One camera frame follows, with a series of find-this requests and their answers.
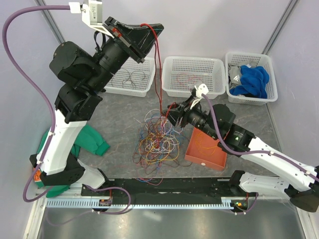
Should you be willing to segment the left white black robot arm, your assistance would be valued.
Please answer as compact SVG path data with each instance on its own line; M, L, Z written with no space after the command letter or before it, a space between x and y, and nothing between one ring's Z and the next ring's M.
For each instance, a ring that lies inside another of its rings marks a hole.
M99 93L128 59L144 62L164 27L128 25L112 17L104 26L111 36L103 35L94 55L67 41L57 47L50 62L50 70L63 82L55 100L54 132L47 135L48 148L29 158L46 186L80 183L99 196L109 192L105 174L73 156L71 148L101 102Z

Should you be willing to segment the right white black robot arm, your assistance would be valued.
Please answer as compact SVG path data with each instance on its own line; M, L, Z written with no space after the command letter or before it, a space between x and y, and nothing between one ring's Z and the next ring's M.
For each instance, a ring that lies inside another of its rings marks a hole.
M294 160L267 145L254 133L234 123L236 115L223 104L210 105L207 113L201 104L192 106L193 98L164 111L164 116L174 125L190 124L214 140L218 147L230 155L256 163L274 173L258 176L245 171L235 171L228 183L234 196L258 193L289 199L299 209L316 212L319 208L319 168Z

